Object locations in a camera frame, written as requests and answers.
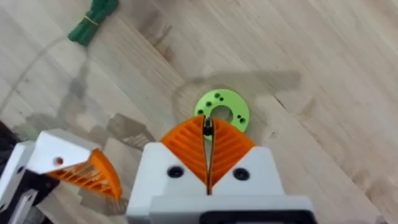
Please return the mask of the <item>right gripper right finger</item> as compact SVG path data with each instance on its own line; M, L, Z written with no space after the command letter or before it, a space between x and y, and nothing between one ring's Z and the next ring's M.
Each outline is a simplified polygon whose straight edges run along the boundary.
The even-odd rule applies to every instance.
M214 118L208 193L283 195L285 190L271 150L256 146L238 128Z

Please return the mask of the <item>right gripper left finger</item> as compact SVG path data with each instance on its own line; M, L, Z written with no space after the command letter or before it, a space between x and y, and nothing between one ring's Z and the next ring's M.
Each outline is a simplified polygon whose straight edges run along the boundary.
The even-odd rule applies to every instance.
M144 146L126 209L129 223L150 223L156 201L168 207L177 199L207 193L203 115L190 118Z

